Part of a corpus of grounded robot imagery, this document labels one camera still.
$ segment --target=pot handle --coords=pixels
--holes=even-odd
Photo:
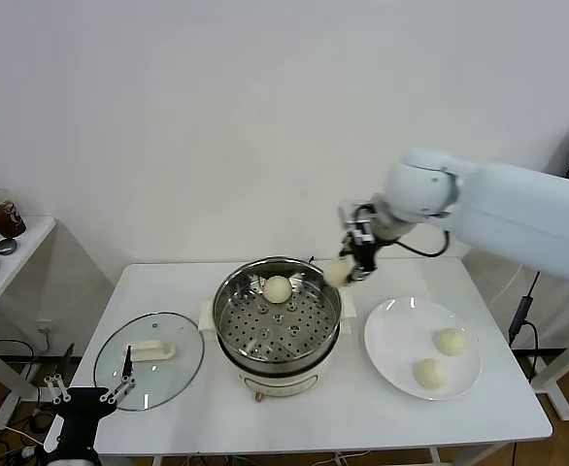
[[[350,293],[346,289],[339,288],[339,294],[341,295],[341,333],[350,335],[350,320],[357,317],[355,304],[353,303],[353,299],[351,299]]]
[[[209,342],[215,341],[218,337],[212,307],[212,301],[200,303],[200,318],[198,319],[198,330],[203,334],[203,338]]]

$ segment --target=white plate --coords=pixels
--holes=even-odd
[[[434,332],[461,329],[470,349],[461,356],[446,356],[433,344]],[[472,388],[481,373],[481,349],[475,335],[451,311],[417,297],[389,299],[369,315],[364,344],[371,361],[390,383],[427,400],[449,400]],[[414,364],[427,357],[442,361],[448,381],[437,390],[423,388],[414,378]]]

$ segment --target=cup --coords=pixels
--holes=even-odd
[[[15,238],[25,231],[25,223],[6,189],[0,189],[0,235]]]

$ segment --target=steamed bun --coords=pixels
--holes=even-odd
[[[263,285],[263,296],[270,303],[280,304],[291,297],[291,281],[280,275],[270,277]]]
[[[414,378],[423,388],[437,390],[447,384],[447,370],[437,359],[423,359],[414,365]]]
[[[433,344],[446,356],[460,356],[468,351],[468,340],[458,328],[445,328],[433,334]]]
[[[345,286],[347,278],[353,269],[351,260],[347,257],[340,257],[332,260],[323,270],[323,278],[325,282],[335,288]]]

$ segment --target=wooden floor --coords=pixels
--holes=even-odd
[[[37,381],[41,382],[41,378],[52,368],[44,367],[37,376]],[[569,400],[569,374],[565,376],[560,382],[561,388]],[[0,400],[6,395],[5,388],[0,385]],[[543,441],[538,442],[525,442],[518,444],[516,465],[518,466],[569,466],[569,422],[561,422],[557,419],[550,403],[545,397],[540,397],[549,418],[551,419],[554,432],[552,436]],[[18,412],[14,416],[15,420],[20,420],[29,416],[32,413],[34,404],[24,403],[19,407]],[[27,425],[18,423],[17,428],[23,428],[27,433]],[[33,437],[44,440],[45,434],[36,435]],[[6,451],[6,448],[17,449],[22,445],[22,441],[18,434],[10,431],[0,432],[0,440],[7,443],[6,446],[0,444],[0,454]],[[25,444],[31,444],[30,441],[25,440]],[[440,449],[440,455],[443,460],[449,461],[455,455],[462,451],[460,448],[454,449]],[[486,460],[480,462],[481,466],[511,466],[513,446],[507,446],[500,451],[496,452]],[[249,457],[251,462],[256,463],[258,466],[311,466],[317,461],[330,460],[333,455],[329,453],[313,453],[313,454],[270,454],[270,455],[253,455]],[[151,458],[133,458],[136,466],[151,465]],[[222,456],[209,456],[204,458],[208,466],[224,466],[225,458]],[[163,461],[164,466],[187,466],[185,458],[165,458]],[[363,456],[348,458],[349,466],[375,466],[375,465],[389,465],[389,464],[409,464],[417,462],[430,462],[427,450],[400,450],[400,451],[373,451]],[[189,461],[190,466],[203,465],[204,462],[201,458],[191,458]],[[239,466],[252,466],[250,462],[239,460],[236,465]]]

